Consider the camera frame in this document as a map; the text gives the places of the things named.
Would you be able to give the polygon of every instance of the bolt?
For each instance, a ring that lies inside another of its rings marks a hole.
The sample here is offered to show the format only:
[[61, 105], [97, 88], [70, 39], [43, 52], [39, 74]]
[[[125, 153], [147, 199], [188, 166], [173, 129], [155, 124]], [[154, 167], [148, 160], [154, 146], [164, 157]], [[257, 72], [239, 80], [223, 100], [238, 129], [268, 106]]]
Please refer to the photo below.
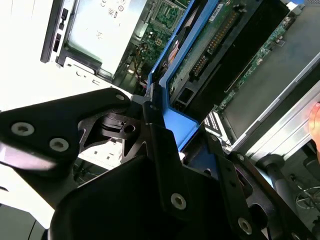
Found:
[[242, 231], [244, 231], [247, 235], [252, 234], [251, 225], [243, 217], [238, 218], [238, 224], [239, 224], [239, 227], [242, 229]]
[[125, 100], [125, 97], [120, 94], [115, 95], [115, 97], [120, 100]]
[[179, 210], [184, 210], [187, 207], [185, 198], [179, 193], [173, 193], [171, 195], [171, 203], [176, 209]]
[[16, 122], [11, 126], [11, 131], [18, 136], [26, 137], [35, 132], [34, 126], [27, 122]]
[[244, 156], [242, 156], [241, 154], [237, 154], [236, 156], [237, 156], [241, 161], [244, 161], [244, 160], [245, 160]]
[[158, 110], [155, 106], [150, 105], [150, 108], [152, 108], [153, 110]]
[[54, 151], [64, 152], [69, 148], [69, 143], [63, 138], [56, 137], [49, 142], [49, 146]]

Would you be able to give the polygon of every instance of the motherboard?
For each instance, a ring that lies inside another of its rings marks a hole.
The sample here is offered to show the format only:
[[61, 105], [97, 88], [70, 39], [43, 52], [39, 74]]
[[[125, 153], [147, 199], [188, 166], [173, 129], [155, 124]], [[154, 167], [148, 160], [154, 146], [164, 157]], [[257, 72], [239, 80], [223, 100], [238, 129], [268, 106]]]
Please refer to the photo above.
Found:
[[273, 48], [276, 46], [282, 47], [285, 44], [283, 40], [283, 35], [286, 33], [287, 29], [291, 26], [292, 22], [295, 20], [294, 16], [286, 16], [284, 20], [279, 24], [279, 26], [270, 35], [267, 41], [259, 49], [259, 51], [254, 55], [252, 60], [246, 66], [246, 68], [239, 74], [239, 76], [229, 85], [225, 90], [228, 95], [223, 99], [220, 105], [214, 106], [213, 110], [221, 113], [228, 103], [236, 95], [239, 88], [247, 81], [247, 79], [254, 73], [254, 71], [263, 63], [267, 55], [272, 52]]
[[131, 81], [138, 82], [144, 89], [151, 68], [167, 45], [189, 1], [150, 0], [149, 3], [147, 15], [140, 18], [140, 25], [144, 26], [144, 30], [138, 31], [136, 35], [139, 36], [131, 39], [131, 48], [126, 50], [130, 52], [122, 58], [115, 76], [115, 79], [122, 78], [125, 81], [131, 75]]
[[170, 80], [169, 94], [171, 96], [181, 84], [182, 79], [197, 77], [209, 58], [213, 57], [216, 49], [240, 15], [235, 8], [236, 1], [237, 0], [228, 0], [220, 2], [217, 5], [208, 23], [197, 37], [195, 44]]

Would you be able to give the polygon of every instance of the silver metal panel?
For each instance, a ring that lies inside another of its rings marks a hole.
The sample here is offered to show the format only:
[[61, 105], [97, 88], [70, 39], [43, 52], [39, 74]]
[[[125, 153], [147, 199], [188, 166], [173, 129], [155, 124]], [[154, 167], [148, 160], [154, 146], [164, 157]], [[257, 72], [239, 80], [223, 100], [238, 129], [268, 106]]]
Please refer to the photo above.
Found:
[[237, 150], [290, 93], [308, 70], [305, 67], [320, 52], [320, 31], [316, 31], [320, 27], [319, 14], [319, 7], [303, 8], [283, 36], [286, 43], [273, 49], [224, 111], [238, 138], [230, 151]]
[[113, 77], [147, 0], [80, 0], [68, 44]]
[[312, 107], [320, 101], [320, 81], [310, 89], [256, 144], [246, 153], [258, 161], [267, 154], [288, 159], [310, 139], [308, 118]]

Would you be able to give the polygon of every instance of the gray metal cover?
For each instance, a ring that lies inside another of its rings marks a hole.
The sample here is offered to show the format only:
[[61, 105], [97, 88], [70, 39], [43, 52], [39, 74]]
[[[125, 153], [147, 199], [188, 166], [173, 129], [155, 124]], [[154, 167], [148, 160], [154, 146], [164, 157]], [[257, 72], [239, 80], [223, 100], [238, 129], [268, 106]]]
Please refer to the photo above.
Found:
[[68, 44], [113, 77], [147, 0], [80, 0]]

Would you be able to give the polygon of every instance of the white surface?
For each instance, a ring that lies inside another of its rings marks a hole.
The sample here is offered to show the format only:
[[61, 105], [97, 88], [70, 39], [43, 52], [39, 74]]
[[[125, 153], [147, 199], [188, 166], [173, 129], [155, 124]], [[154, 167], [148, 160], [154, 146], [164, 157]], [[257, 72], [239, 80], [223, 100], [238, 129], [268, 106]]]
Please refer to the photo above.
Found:
[[115, 74], [147, 0], [81, 0], [69, 45]]
[[52, 0], [0, 1], [0, 110], [108, 87], [40, 62]]
[[[110, 86], [93, 84], [91, 78], [77, 76], [72, 68], [59, 69], [55, 64], [40, 62], [52, 2], [0, 1], [2, 111]], [[54, 210], [10, 167], [1, 164], [0, 186], [9, 190], [0, 191], [0, 203], [30, 212], [41, 225], [49, 227]]]

